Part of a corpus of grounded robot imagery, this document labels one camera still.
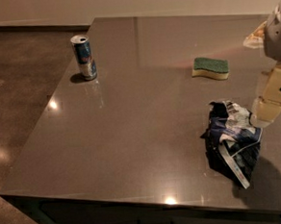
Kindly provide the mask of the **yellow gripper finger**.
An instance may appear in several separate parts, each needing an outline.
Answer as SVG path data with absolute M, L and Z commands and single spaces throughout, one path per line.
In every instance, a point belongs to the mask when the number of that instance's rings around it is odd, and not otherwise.
M 265 38 L 265 27 L 267 22 L 264 21 L 259 27 L 257 27 L 244 41 L 243 46 L 251 49 L 263 49 Z
M 266 128 L 281 113 L 281 62 L 270 71 L 263 93 L 254 99 L 250 123 Z

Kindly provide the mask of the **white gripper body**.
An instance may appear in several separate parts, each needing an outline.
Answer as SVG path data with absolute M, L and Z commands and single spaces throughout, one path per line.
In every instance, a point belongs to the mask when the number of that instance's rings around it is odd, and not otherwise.
M 276 5 L 273 13 L 268 16 L 264 32 L 266 56 L 281 62 L 281 0 Z

